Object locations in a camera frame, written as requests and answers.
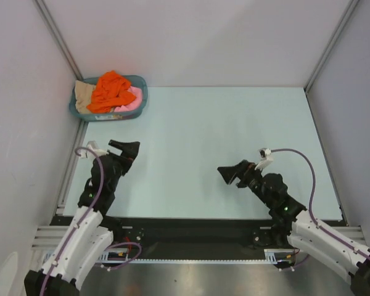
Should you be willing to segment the orange t-shirt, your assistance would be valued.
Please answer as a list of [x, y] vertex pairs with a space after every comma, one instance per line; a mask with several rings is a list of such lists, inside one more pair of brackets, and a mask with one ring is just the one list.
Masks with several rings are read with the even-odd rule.
[[130, 81], [114, 70], [103, 74], [97, 81], [88, 109], [91, 113], [109, 113], [116, 107], [132, 103], [136, 96], [129, 91], [130, 87]]

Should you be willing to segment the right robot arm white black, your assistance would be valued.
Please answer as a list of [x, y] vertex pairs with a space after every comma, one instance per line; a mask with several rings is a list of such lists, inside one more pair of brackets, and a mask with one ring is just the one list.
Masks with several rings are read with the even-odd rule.
[[226, 184], [249, 188], [269, 209], [278, 228], [272, 240], [278, 247], [289, 244], [333, 270], [350, 285], [354, 295], [370, 295], [370, 248], [316, 219], [309, 209], [287, 191], [280, 174], [264, 175], [246, 160], [234, 166], [220, 166]]

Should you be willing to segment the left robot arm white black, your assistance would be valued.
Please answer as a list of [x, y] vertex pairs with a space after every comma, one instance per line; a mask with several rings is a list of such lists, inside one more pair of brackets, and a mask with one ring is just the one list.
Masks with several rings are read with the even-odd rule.
[[80, 195], [76, 213], [53, 254], [38, 271], [30, 270], [24, 279], [27, 295], [79, 295], [81, 287], [99, 257], [106, 251], [135, 248], [133, 257], [117, 265], [121, 268], [137, 259], [141, 244], [126, 238], [120, 220], [107, 216], [115, 200], [121, 177], [129, 172], [138, 156], [140, 143], [111, 140], [117, 155], [90, 141], [75, 148], [75, 155], [92, 162], [91, 175]]

